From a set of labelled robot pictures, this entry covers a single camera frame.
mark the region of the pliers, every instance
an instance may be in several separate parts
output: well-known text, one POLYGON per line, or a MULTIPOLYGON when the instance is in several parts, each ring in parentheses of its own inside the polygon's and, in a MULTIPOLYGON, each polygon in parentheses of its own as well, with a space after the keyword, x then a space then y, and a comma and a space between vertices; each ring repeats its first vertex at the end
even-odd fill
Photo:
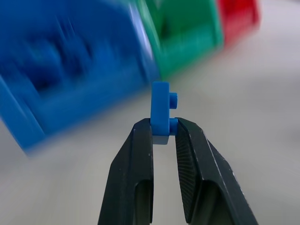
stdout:
POLYGON ((175 98, 176 94, 169 93, 169 83, 153 83, 151 118, 134 124, 111 164, 98 225, 152 223, 152 145, 157 143, 155 136, 168 138, 168 134, 164 133, 167 126, 169 135, 175 135, 176 140, 178 175, 186 223, 257 225, 233 171, 209 142, 204 131, 197 124, 183 118, 169 118, 166 122, 163 118, 155 117, 155 114, 169 114, 170 108, 176 108, 175 98), (157 108, 160 104, 167 104, 168 112, 163 107, 157 108))

